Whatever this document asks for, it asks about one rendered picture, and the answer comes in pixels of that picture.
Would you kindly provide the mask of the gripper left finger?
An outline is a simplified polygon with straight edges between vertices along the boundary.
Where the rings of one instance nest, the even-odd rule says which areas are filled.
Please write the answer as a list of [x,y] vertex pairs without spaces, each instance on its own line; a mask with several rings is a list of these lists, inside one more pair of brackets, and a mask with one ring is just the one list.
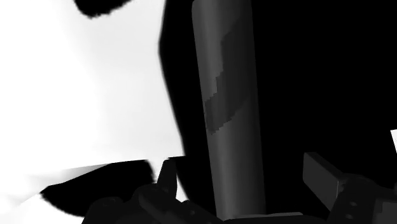
[[192,202],[176,199],[176,165],[164,160],[157,182],[137,188],[126,202],[118,197],[95,201],[81,224],[223,224]]

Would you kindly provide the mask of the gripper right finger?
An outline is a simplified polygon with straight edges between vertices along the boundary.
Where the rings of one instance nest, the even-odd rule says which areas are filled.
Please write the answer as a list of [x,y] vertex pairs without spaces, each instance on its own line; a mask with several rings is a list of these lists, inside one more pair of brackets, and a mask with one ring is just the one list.
[[303,155],[302,178],[330,211],[327,224],[397,224],[397,190],[343,173],[315,152]]

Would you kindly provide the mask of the grey tall cylinder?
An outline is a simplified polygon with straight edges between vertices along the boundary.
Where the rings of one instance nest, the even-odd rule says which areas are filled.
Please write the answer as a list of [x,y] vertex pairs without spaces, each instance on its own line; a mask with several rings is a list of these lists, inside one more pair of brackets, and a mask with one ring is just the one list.
[[217,217],[263,214],[251,0],[194,0],[192,23]]

